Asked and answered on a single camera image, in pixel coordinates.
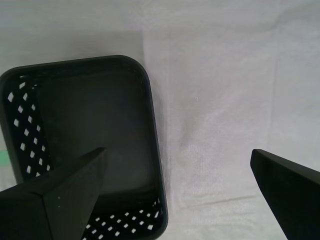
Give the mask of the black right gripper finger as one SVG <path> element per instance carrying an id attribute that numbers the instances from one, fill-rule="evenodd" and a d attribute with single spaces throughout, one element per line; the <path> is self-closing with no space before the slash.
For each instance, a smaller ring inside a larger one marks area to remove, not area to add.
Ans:
<path id="1" fill-rule="evenodd" d="M 107 168 L 99 147 L 0 193 L 2 240 L 79 240 Z"/>
<path id="2" fill-rule="evenodd" d="M 262 149 L 251 153 L 257 185 L 288 240 L 320 238 L 320 173 Z"/>

